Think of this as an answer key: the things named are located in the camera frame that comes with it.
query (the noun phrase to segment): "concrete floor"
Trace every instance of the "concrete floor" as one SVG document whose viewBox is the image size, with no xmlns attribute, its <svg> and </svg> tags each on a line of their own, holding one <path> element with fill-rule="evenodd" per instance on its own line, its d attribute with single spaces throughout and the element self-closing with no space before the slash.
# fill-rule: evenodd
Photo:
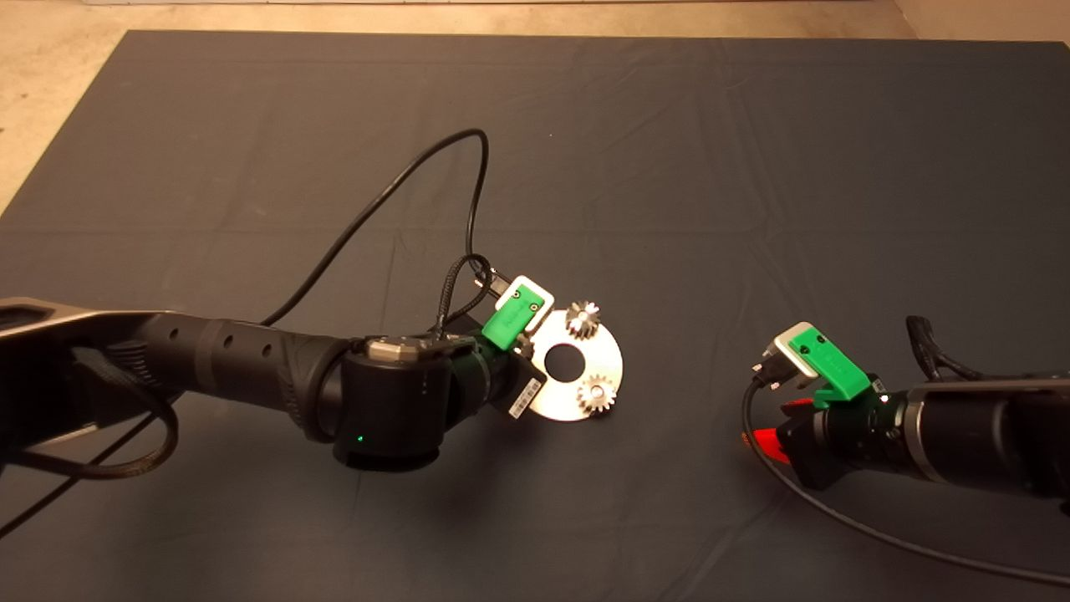
<svg viewBox="0 0 1070 602">
<path fill-rule="evenodd" d="M 1068 41 L 1070 2 L 90 6 L 0 0 L 0 212 L 129 29 Z"/>
</svg>

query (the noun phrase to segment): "metal gear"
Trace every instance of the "metal gear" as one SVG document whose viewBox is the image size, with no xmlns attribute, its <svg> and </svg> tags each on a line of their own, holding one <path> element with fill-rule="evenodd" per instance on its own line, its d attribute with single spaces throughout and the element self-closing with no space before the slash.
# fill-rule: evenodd
<svg viewBox="0 0 1070 602">
<path fill-rule="evenodd" d="M 572 300 L 565 313 L 565 327 L 568 334 L 576 339 L 591 339 L 598 333 L 598 325 L 601 318 L 598 315 L 598 306 L 591 300 Z"/>
<path fill-rule="evenodd" d="M 579 386 L 576 400 L 587 416 L 607 413 L 616 402 L 616 388 L 608 379 L 595 374 Z"/>
</svg>

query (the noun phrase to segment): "dark gray cloth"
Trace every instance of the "dark gray cloth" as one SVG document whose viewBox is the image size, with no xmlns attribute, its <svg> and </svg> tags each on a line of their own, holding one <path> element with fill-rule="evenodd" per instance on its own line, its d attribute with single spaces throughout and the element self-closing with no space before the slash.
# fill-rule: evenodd
<svg viewBox="0 0 1070 602">
<path fill-rule="evenodd" d="M 187 397 L 163 468 L 0 542 L 4 600 L 1066 599 L 821 518 L 748 456 L 738 411 L 801 320 L 892 388 L 921 380 L 908 313 L 979 369 L 1068 368 L 1061 44 L 133 32 L 0 219 L 0 296 L 260 319 L 467 126 L 492 144 L 476 249 L 598 300 L 613 415 L 488 410 L 429 468 L 360 475 L 282 414 Z M 476 165 L 474 142 L 428 163 L 280 326 L 429 326 Z M 3 516 L 55 482 L 7 469 Z M 1052 503 L 882 475 L 824 497 L 942 550 L 1070 559 Z"/>
</svg>

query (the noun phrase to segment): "sticker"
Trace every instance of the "sticker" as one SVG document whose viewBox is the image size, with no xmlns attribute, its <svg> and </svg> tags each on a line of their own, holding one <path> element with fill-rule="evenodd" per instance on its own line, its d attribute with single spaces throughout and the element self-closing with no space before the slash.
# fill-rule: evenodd
<svg viewBox="0 0 1070 602">
<path fill-rule="evenodd" d="M 514 419 L 520 418 L 520 415 L 528 410 L 528 406 L 531 405 L 532 400 L 535 399 L 535 396 L 541 388 L 542 384 L 539 383 L 538 380 L 532 379 L 529 381 L 528 386 L 520 392 L 520 397 L 517 398 L 517 401 L 513 402 L 513 407 L 509 408 L 509 416 Z"/>
</svg>

